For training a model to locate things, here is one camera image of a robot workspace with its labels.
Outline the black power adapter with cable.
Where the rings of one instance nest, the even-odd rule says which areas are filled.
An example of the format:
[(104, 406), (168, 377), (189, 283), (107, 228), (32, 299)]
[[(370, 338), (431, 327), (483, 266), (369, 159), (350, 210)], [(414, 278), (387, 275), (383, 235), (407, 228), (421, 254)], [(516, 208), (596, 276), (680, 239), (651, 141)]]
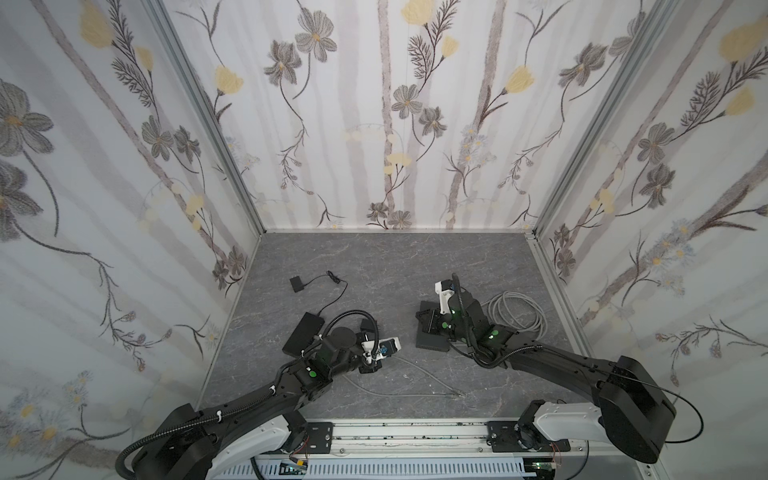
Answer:
[(336, 275), (330, 270), (327, 270), (325, 273), (317, 275), (308, 281), (302, 280), (300, 276), (291, 277), (289, 280), (293, 292), (299, 293), (303, 291), (307, 286), (312, 284), (314, 281), (319, 280), (321, 278), (330, 279), (334, 284), (341, 285), (342, 289), (335, 299), (333, 299), (332, 301), (330, 301), (329, 303), (327, 303), (326, 305), (324, 305), (318, 310), (317, 312), (318, 316), (321, 316), (328, 307), (336, 304), (339, 300), (343, 298), (344, 294), (346, 293), (349, 287), (349, 282), (345, 279), (342, 279), (341, 277), (339, 277), (338, 275)]

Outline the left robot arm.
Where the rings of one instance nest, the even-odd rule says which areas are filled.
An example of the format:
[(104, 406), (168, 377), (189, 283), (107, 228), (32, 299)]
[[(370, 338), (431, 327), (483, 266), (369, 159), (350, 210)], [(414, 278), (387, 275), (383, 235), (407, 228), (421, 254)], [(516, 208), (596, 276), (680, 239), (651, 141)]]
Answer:
[(212, 479), (250, 457), (292, 451), (309, 435), (302, 407), (336, 376), (374, 373), (400, 348), (397, 338), (381, 337), (366, 311), (350, 310), (330, 322), (305, 313), (284, 346), (291, 359), (271, 382), (218, 406), (176, 408), (118, 455), (115, 470), (123, 479)]

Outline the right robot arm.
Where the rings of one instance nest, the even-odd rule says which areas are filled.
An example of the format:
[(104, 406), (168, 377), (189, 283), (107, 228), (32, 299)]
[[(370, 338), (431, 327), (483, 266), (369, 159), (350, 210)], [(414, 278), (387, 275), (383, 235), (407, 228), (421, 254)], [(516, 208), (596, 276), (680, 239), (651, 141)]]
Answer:
[(438, 301), (422, 302), (416, 314), (418, 347), (447, 351), (461, 343), (481, 368), (510, 367), (582, 397), (580, 403), (532, 401), (513, 428), (521, 448), (582, 440), (610, 443), (639, 462), (658, 461), (676, 409), (638, 361), (578, 355), (494, 323), (458, 278), (436, 283), (435, 291)]

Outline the black ribbed network switch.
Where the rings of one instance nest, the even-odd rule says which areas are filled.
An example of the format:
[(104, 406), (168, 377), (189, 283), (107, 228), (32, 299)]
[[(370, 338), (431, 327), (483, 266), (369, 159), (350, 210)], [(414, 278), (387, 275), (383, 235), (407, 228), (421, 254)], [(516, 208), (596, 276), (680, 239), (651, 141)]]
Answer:
[(305, 312), (283, 345), (282, 352), (293, 358), (301, 357), (313, 344), (324, 324), (325, 320), (321, 316)]

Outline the grey network switch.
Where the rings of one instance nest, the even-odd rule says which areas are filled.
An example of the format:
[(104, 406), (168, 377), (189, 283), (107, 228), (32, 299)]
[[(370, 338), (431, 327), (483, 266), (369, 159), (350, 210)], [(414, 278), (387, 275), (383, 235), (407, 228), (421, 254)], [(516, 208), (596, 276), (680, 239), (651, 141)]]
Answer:
[(443, 334), (443, 315), (437, 302), (421, 301), (415, 317), (418, 322), (417, 348), (436, 352), (451, 349), (448, 337)]

